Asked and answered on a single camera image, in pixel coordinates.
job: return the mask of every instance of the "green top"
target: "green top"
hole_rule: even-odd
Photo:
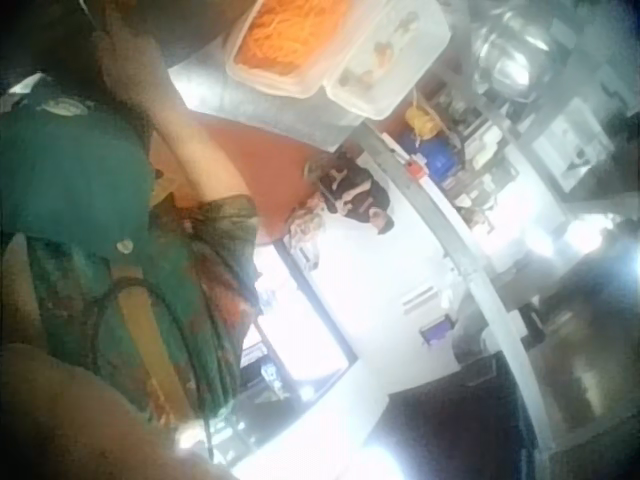
[[[237,391],[242,339],[259,308],[255,207],[236,196],[180,210],[169,197],[150,210],[154,172],[132,125],[49,80],[0,116],[2,255],[15,233],[25,235],[49,353],[171,424],[111,295],[114,266],[141,269],[186,397],[212,417]]]

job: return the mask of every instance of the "kitchen counter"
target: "kitchen counter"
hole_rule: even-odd
[[[363,117],[329,100],[321,89],[297,99],[262,93],[227,75],[221,41],[169,70],[187,106],[334,151]]]

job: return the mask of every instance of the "black t-shirt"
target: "black t-shirt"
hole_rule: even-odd
[[[345,164],[347,176],[338,184],[336,190],[332,190],[333,178],[323,177],[320,183],[323,187],[323,196],[327,209],[331,213],[337,213],[335,202],[340,200],[342,196],[354,188],[359,187],[363,183],[371,181],[371,188],[366,192],[359,193],[348,202],[351,205],[349,211],[344,215],[347,218],[361,223],[369,223],[369,211],[371,208],[379,208],[385,212],[391,206],[391,199],[387,191],[374,178],[369,170],[361,167],[355,162]]]

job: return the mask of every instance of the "person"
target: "person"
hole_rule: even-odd
[[[96,47],[108,94],[45,78],[0,116],[2,341],[92,372],[172,432],[237,395],[260,308],[256,210],[156,42],[107,3]],[[152,129],[196,207],[179,210],[162,178],[154,190]],[[83,408],[104,415],[99,405]]]
[[[337,164],[318,181],[327,210],[360,223],[369,223],[378,235],[393,230],[388,210],[391,200],[369,170],[358,165],[346,152],[339,151]]]
[[[90,372],[36,348],[2,348],[0,387],[0,461],[21,478],[234,478],[202,456],[177,449]]]

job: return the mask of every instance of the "clear plastic tub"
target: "clear plastic tub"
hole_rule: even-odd
[[[386,3],[385,0],[351,0],[349,11],[330,43],[320,49],[298,71],[290,75],[278,75],[235,62],[244,36],[263,2],[264,0],[258,0],[247,16],[231,31],[226,43],[227,73],[263,92],[296,98],[307,98],[318,91],[330,71],[340,64],[353,46],[367,34]]]
[[[354,113],[387,117],[445,49],[451,31],[436,0],[393,0],[325,80]]]

